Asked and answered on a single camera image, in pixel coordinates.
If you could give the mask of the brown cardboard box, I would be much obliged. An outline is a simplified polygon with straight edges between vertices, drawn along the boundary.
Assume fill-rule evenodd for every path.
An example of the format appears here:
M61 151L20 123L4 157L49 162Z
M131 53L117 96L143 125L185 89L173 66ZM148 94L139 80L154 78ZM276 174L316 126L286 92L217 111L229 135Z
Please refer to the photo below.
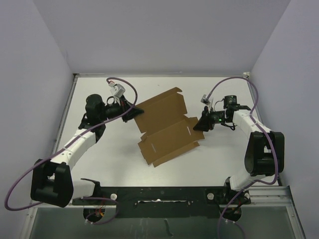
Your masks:
M140 132L138 143L148 165L157 167L199 146L201 131L193 130L197 117L187 117L182 90L174 87L140 104L144 113L134 118Z

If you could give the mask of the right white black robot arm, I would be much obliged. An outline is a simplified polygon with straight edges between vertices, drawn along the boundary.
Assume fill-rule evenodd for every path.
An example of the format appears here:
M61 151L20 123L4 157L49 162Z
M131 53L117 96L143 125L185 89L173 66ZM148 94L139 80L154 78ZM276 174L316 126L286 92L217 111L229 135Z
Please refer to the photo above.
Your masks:
M285 137L281 132L275 132L252 115L252 110L237 103L235 95L225 96L223 110L216 111L210 100L203 96L201 102L205 107L198 123L193 127L195 131L208 132L216 124L234 131L236 128L248 138L244 157L244 169L227 178L229 187L222 190L222 199L231 204L238 200L242 189L255 182L269 185L263 179L274 176L277 180L279 173L284 169Z

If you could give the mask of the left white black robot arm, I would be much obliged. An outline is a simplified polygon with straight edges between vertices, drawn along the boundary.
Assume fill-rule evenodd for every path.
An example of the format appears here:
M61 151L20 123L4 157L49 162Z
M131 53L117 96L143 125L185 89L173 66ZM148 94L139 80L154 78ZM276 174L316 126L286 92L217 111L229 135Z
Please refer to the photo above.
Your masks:
M73 199L84 198L89 204L101 200L100 182L92 179L72 179L71 170L83 154L102 137L105 121L121 118L124 122L144 113L124 96L105 104L98 94L87 97L85 114L74 136L49 160L39 159L32 173L31 199L41 203L66 207Z

